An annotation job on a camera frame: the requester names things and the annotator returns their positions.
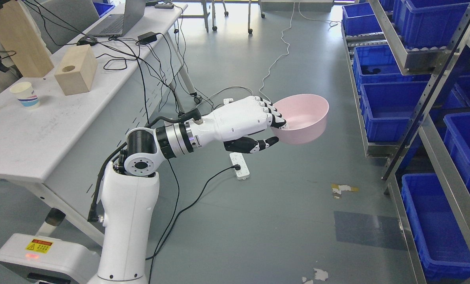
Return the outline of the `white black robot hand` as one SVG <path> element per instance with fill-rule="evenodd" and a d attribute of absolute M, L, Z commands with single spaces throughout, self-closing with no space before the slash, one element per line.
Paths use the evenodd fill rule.
<path fill-rule="evenodd" d="M 192 145 L 203 147 L 212 141 L 221 141 L 226 151 L 256 153 L 276 144 L 278 137 L 255 140 L 250 135 L 268 127 L 286 125 L 283 115 L 271 102 L 259 96 L 248 96 L 221 106 L 202 116 L 202 120 L 190 122 Z"/>

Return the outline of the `robot base white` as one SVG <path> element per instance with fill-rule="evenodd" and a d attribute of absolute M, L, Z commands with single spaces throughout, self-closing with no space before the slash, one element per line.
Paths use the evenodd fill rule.
<path fill-rule="evenodd" d="M 15 233 L 0 248 L 0 265 L 34 284 L 86 284 L 100 258 L 80 244 L 29 234 Z"/>

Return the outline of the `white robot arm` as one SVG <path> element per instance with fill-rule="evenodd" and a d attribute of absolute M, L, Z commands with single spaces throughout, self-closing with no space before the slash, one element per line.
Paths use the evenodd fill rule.
<path fill-rule="evenodd" d="M 101 201 L 105 237 L 97 273 L 90 284 L 145 284 L 145 258 L 152 212 L 159 196 L 157 168 L 179 153 L 191 153 L 193 135 L 186 122 L 201 121 L 199 110 L 185 113 L 170 126 L 134 128 L 118 164 L 107 160 Z"/>

